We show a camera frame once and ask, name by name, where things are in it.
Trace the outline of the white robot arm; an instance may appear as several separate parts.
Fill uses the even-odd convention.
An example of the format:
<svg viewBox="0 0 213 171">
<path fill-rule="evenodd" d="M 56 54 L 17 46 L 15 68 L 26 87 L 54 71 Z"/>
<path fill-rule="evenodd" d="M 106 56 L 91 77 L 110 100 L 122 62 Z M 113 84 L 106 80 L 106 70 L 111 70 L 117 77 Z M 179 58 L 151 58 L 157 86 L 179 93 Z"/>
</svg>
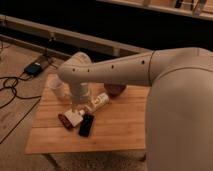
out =
<svg viewBox="0 0 213 171">
<path fill-rule="evenodd" d="M 177 48 L 97 63 L 78 52 L 58 75 L 77 102 L 87 83 L 148 86 L 148 171 L 213 171 L 213 52 Z"/>
</svg>

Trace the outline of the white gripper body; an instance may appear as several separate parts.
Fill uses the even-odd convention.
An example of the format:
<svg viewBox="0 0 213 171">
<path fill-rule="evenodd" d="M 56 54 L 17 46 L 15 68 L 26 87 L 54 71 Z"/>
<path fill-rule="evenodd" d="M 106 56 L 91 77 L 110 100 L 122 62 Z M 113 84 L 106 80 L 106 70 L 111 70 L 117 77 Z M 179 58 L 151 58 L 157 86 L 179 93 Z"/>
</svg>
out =
<svg viewBox="0 0 213 171">
<path fill-rule="evenodd" d="M 91 101 L 91 90 L 88 83 L 71 84 L 69 86 L 71 109 L 75 111 L 81 104 Z"/>
</svg>

